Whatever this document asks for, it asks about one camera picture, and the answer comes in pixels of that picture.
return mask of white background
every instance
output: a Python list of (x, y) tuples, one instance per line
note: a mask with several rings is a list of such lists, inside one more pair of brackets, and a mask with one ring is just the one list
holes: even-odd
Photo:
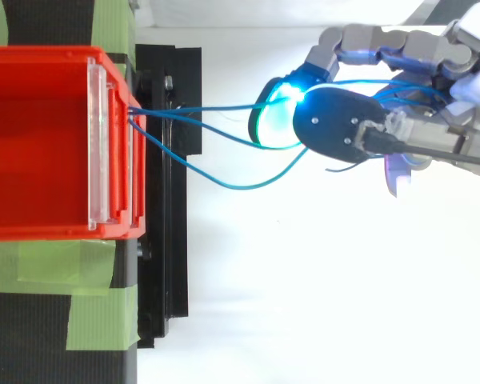
[[(254, 101), (320, 32), (144, 29), (138, 42), (201, 46), (211, 106)], [(204, 119), (247, 138), (247, 117)], [(203, 132), (190, 161), (250, 184), (296, 154)], [(190, 317), (139, 351), (139, 384), (480, 383), (480, 178), (434, 164), (395, 199), (381, 161), (324, 171), (341, 166), (307, 154), (280, 182), (240, 192), (189, 172)]]

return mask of glowing blue light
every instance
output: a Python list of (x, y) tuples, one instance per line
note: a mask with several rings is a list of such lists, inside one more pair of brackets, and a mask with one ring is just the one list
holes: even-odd
[(266, 106), (258, 119), (258, 139), (265, 146), (291, 146), (298, 142), (294, 132), (294, 114), (297, 104), (304, 100), (306, 92), (288, 82), (279, 84), (274, 88), (267, 99), (272, 102), (279, 98), (288, 98)]

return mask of blue cable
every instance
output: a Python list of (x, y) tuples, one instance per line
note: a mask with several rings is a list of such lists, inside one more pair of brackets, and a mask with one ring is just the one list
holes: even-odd
[(139, 108), (136, 108), (138, 112), (132, 113), (133, 115), (136, 114), (145, 114), (148, 116), (155, 116), (157, 118), (168, 118), (172, 120), (178, 120), (180, 122), (188, 122), (189, 124), (193, 124), (195, 126), (202, 126), (203, 128), (210, 130), (216, 134), (220, 134), (224, 138), (228, 138), (229, 140), (233, 140), (234, 142), (239, 142), (240, 144), (243, 144), (245, 146), (251, 146), (253, 148), (259, 149), (259, 150), (291, 150), (297, 146), (300, 146), (301, 143), (298, 142), (296, 144), (293, 144), (292, 146), (283, 146), (283, 147), (272, 147), (272, 146), (262, 146), (260, 144), (257, 144), (255, 142), (249, 142), (247, 140), (243, 140), (242, 138), (237, 138), (236, 136), (233, 136), (232, 134), (227, 134), (226, 132), (223, 132), (221, 130), (218, 130), (217, 128), (213, 126), (209, 126), (208, 124), (205, 124), (204, 122), (200, 122), (199, 120), (195, 120), (193, 118), (187, 118), (185, 116), (178, 116), (178, 115), (173, 115), (173, 114), (164, 114), (162, 112), (157, 112), (154, 110), (141, 110)]
[[(227, 112), (232, 110), (259, 110), (265, 108), (266, 106), (272, 106), (274, 104), (279, 104), (280, 102), (287, 102), (290, 98), (276, 98), (271, 102), (258, 102), (256, 104), (246, 104), (244, 106), (196, 106), (189, 108), (177, 108), (175, 110), (160, 110), (159, 112), (166, 112), (171, 114), (191, 114), (194, 112), (211, 112), (211, 111), (221, 111)], [(134, 111), (145, 111), (142, 108), (137, 108), (135, 106), (130, 107)]]
[[(428, 86), (423, 86), (420, 84), (415, 84), (412, 82), (403, 82), (400, 80), (341, 80), (337, 82), (326, 82), (319, 84), (317, 86), (311, 87), (308, 91), (314, 90), (319, 88), (320, 86), (327, 86), (328, 84), (331, 85), (347, 85), (347, 84), (359, 84), (359, 83), (365, 83), (365, 84), (391, 84), (391, 85), (396, 85), (396, 86), (406, 86), (406, 87), (413, 87), (415, 90), (422, 90), (424, 92), (429, 92), (429, 93), (434, 93), (437, 96), (439, 96), (443, 101), (445, 99), (445, 96), (442, 92), (428, 87)], [(200, 107), (190, 107), (190, 108), (177, 108), (176, 110), (144, 110), (142, 108), (137, 108), (137, 107), (130, 107), (130, 110), (135, 112), (136, 114), (146, 114), (147, 111), (149, 112), (158, 112), (158, 113), (166, 113), (166, 114), (190, 114), (194, 112), (210, 112), (210, 111), (232, 111), (232, 110), (252, 110), (252, 109), (260, 109), (264, 108), (265, 106), (270, 106), (273, 104), (279, 104), (280, 102), (287, 102), (290, 100), (290, 98), (278, 98), (276, 100), (273, 100), (272, 102), (259, 102), (256, 104), (247, 104), (247, 105), (242, 105), (242, 106), (200, 106)]]
[(198, 174), (200, 174), (201, 176), (204, 176), (205, 178), (207, 178), (208, 180), (214, 182), (215, 184), (219, 184), (220, 186), (223, 186), (225, 188), (228, 188), (230, 190), (256, 190), (257, 188), (263, 188), (264, 186), (268, 186), (269, 184), (272, 184), (273, 182), (276, 182), (277, 180), (279, 180), (280, 178), (282, 178), (285, 174), (287, 174), (294, 166), (295, 164), (297, 164), (297, 162), (302, 158), (302, 156), (304, 156), (304, 154), (307, 152), (307, 148), (305, 148), (300, 154), (298, 154), (298, 156), (278, 175), (274, 176), (273, 178), (265, 181), (265, 182), (260, 182), (259, 184), (253, 184), (252, 186), (234, 186), (234, 185), (231, 185), (231, 184), (228, 184), (226, 182), (222, 182), (220, 180), (218, 180), (217, 178), (213, 177), (212, 175), (208, 174), (207, 172), (205, 172), (204, 170), (200, 170), (199, 168), (197, 168), (196, 166), (193, 166), (192, 164), (190, 164), (189, 162), (185, 161), (184, 159), (180, 158), (179, 156), (177, 156), (175, 153), (173, 153), (169, 148), (167, 148), (166, 146), (164, 146), (159, 140), (157, 140), (155, 137), (151, 136), (150, 134), (148, 134), (147, 132), (145, 132), (144, 130), (142, 130), (142, 128), (140, 126), (138, 126), (137, 124), (135, 124), (135, 122), (131, 119), (129, 119), (130, 121), (130, 124), (132, 125), (133, 128), (136, 129), (137, 132), (139, 132), (140, 134), (142, 134), (145, 138), (147, 138), (148, 140), (150, 140), (152, 143), (154, 143), (158, 148), (160, 148), (161, 150), (163, 150), (168, 156), (170, 156), (173, 160), (179, 162), (180, 164), (183, 164), (184, 166), (186, 166), (187, 168), (189, 168), (190, 170), (193, 170), (194, 172), (197, 172)]
[(426, 104), (424, 102), (417, 102), (415, 100), (409, 100), (406, 98), (381, 98), (381, 99), (376, 98), (376, 100), (378, 100), (378, 102), (380, 102), (381, 104), (384, 104), (386, 102), (399, 102), (401, 104), (407, 104), (408, 106), (426, 106), (428, 108), (431, 108), (432, 110), (435, 110), (435, 108), (431, 104)]
[(438, 96), (442, 102), (444, 102), (445, 104), (448, 103), (448, 101), (446, 100), (446, 97), (445, 95), (439, 91), (439, 90), (436, 90), (434, 88), (429, 88), (429, 87), (426, 87), (426, 86), (402, 86), (402, 87), (399, 87), (399, 88), (393, 88), (391, 90), (385, 90), (379, 94), (376, 94), (374, 96), (374, 98), (382, 98), (382, 97), (385, 97), (385, 96), (391, 96), (392, 94), (395, 94), (397, 92), (403, 92), (403, 91), (407, 91), (407, 90), (420, 90), (422, 92), (425, 92), (426, 94), (434, 94), (436, 96)]

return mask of robotic hand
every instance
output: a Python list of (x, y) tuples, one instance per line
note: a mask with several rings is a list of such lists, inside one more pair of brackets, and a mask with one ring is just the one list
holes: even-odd
[[(331, 84), (340, 62), (380, 61), (402, 72), (373, 98)], [(258, 101), (273, 101), (281, 84), (306, 90), (290, 107), (294, 134), (305, 146), (352, 163), (384, 154), (393, 194), (399, 177), (432, 160), (480, 176), (480, 3), (441, 36), (378, 26), (329, 28), (305, 63), (269, 82)], [(263, 119), (263, 110), (250, 117), (254, 142), (260, 143)]]

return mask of black metal bracket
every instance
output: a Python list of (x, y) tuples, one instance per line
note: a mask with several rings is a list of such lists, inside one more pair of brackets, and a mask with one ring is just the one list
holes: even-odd
[[(136, 98), (143, 108), (202, 104), (201, 49), (137, 45)], [(201, 120), (201, 114), (192, 114)], [(200, 154), (201, 129), (147, 119), (147, 132), (182, 158)], [(163, 338), (168, 320), (188, 316), (186, 168), (154, 144), (146, 148), (146, 235), (138, 248), (139, 348)]]

